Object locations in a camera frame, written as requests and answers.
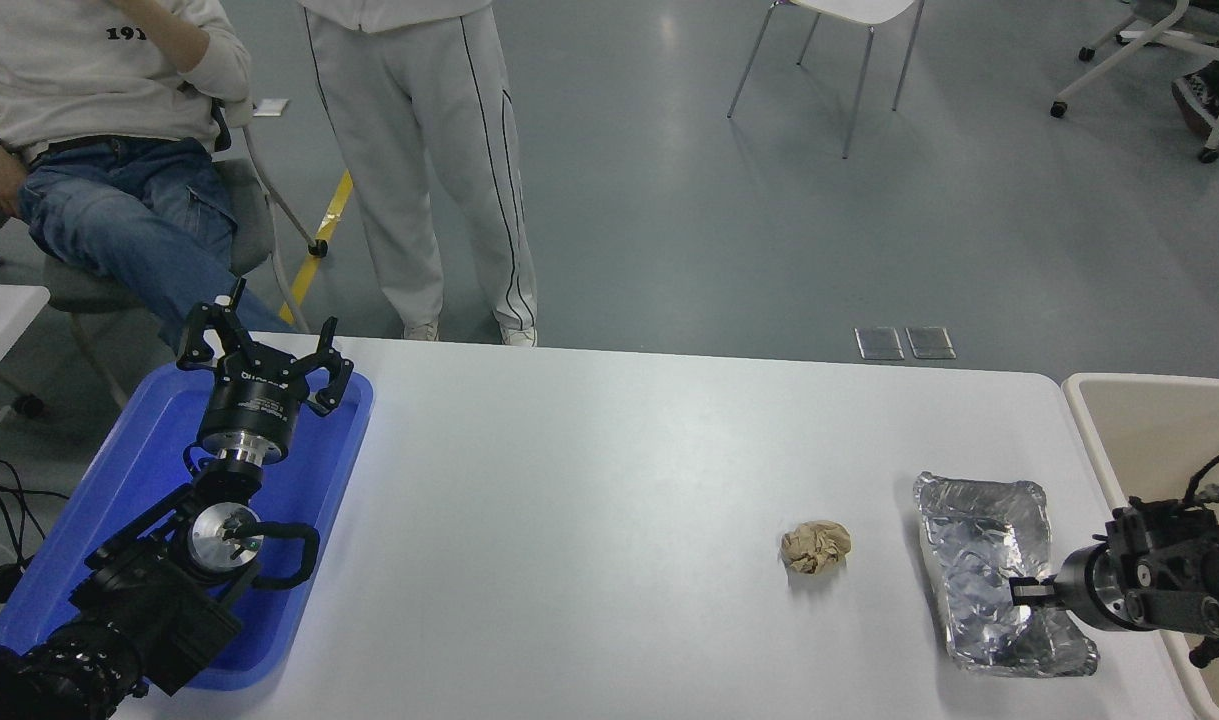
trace white sweatshirt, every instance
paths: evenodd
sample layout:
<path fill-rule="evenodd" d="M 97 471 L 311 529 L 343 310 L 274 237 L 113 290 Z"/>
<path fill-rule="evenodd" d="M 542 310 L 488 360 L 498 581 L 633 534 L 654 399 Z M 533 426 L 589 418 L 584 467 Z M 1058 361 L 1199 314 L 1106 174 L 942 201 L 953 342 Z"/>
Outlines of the white sweatshirt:
<path fill-rule="evenodd" d="M 492 0 L 297 0 L 322 18 L 361 32 L 457 18 L 486 9 Z"/>
<path fill-rule="evenodd" d="M 0 0 L 0 143 L 33 158 L 49 143 L 126 135 L 212 149 L 211 97 L 249 95 L 249 54 L 217 0 L 160 0 L 208 33 L 179 73 L 129 18 L 102 0 Z"/>

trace person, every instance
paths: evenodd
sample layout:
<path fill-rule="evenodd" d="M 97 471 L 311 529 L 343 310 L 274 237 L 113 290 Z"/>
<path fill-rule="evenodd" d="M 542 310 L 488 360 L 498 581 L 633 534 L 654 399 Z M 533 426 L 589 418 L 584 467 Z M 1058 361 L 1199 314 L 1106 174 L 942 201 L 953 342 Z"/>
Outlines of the person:
<path fill-rule="evenodd" d="M 1170 90 L 1186 127 L 1202 140 L 1208 138 L 1219 113 L 1219 61 L 1212 60 L 1197 72 L 1176 78 Z"/>
<path fill-rule="evenodd" d="M 247 95 L 217 0 L 0 0 L 0 210 L 123 283 L 176 347 L 193 306 L 235 283 L 212 104 Z M 252 294 L 238 314 L 290 329 Z"/>
<path fill-rule="evenodd" d="M 439 340 L 444 269 L 425 154 L 466 214 L 505 345 L 538 345 L 516 119 L 491 0 L 299 0 L 382 291 Z"/>

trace crumpled aluminum foil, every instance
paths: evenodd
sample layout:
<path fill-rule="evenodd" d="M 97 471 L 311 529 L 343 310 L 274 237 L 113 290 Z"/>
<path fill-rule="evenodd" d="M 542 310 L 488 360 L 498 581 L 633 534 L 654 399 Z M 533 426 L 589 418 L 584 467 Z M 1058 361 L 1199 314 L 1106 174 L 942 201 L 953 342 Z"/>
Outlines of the crumpled aluminum foil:
<path fill-rule="evenodd" d="M 1035 482 L 915 479 L 920 547 L 947 653 L 1011 679 L 1092 675 L 1098 647 L 1063 610 L 1014 607 L 1008 577 L 1050 574 L 1050 520 Z"/>

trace brown paper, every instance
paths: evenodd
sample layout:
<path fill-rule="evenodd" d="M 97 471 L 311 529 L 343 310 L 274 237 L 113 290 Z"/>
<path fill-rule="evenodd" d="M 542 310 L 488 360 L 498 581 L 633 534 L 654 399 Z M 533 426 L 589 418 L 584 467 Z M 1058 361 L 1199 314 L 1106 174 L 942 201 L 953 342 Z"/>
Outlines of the brown paper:
<path fill-rule="evenodd" d="M 783 557 L 797 573 L 813 574 L 836 565 L 852 548 L 845 525 L 830 520 L 801 523 L 783 536 Z"/>

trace blue jeans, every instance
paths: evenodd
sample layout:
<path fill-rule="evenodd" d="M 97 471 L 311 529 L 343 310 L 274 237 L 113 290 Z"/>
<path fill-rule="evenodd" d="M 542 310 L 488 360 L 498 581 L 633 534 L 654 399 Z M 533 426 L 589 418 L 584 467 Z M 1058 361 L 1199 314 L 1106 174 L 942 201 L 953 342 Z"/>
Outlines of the blue jeans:
<path fill-rule="evenodd" d="M 110 138 L 43 155 L 20 211 L 43 251 L 133 291 L 174 348 L 193 306 L 235 284 L 230 200 L 201 143 Z M 293 333 L 254 294 L 236 313 L 251 331 Z"/>

